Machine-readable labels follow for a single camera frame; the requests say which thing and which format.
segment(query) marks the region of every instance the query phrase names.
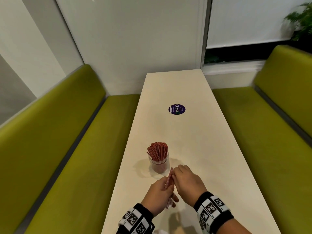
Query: person's right hand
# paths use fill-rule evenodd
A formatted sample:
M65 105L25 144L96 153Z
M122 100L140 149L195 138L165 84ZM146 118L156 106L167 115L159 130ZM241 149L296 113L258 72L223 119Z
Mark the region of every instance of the person's right hand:
M198 198L207 191L200 177L188 166L179 165L172 172L172 178L178 194L185 203L194 207Z

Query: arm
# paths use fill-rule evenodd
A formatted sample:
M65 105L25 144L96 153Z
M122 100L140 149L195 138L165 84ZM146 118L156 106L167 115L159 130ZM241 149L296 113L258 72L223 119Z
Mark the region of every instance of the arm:
M201 178L188 166L179 165L172 178L178 194L196 210L203 233L251 234L218 197L207 191Z
M173 183L164 190L167 179L168 177L163 177L152 184L142 202L128 210L119 222L117 234L130 234L133 231L139 234L152 233L154 229L152 219L165 209L168 200L172 198L175 202L179 201L173 193Z

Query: table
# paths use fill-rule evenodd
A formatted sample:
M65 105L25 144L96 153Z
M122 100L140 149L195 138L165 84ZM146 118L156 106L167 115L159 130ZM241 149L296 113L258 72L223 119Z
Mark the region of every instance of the table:
M170 114L175 104L185 112ZM166 142L170 165L188 165L251 233L280 233L205 76L184 70L147 74L102 234L116 233L125 212L162 177L149 166L153 142ZM169 234L201 234L195 210L182 199L153 223Z

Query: hand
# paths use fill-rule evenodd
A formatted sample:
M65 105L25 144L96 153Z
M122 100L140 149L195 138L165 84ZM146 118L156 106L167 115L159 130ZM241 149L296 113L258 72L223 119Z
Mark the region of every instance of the hand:
M163 177L156 181L151 185L149 191L146 193L144 199L141 204L147 208L154 217L160 214L168 203L169 198L171 197L175 202L179 202L178 197L173 193L174 192L174 184L170 185L165 190L165 184L167 182L168 177Z
M185 203L194 207L198 198L207 191L203 181L195 175L188 166L179 165L171 176L178 194Z

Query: clear jar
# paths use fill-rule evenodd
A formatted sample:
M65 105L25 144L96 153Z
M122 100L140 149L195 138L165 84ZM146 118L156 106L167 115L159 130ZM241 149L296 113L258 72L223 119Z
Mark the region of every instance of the clear jar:
M149 160L150 160L152 169L159 174L164 173L167 169L170 168L169 152L167 152L167 157L163 161L160 161L160 162L154 161L151 158L151 156L149 156Z

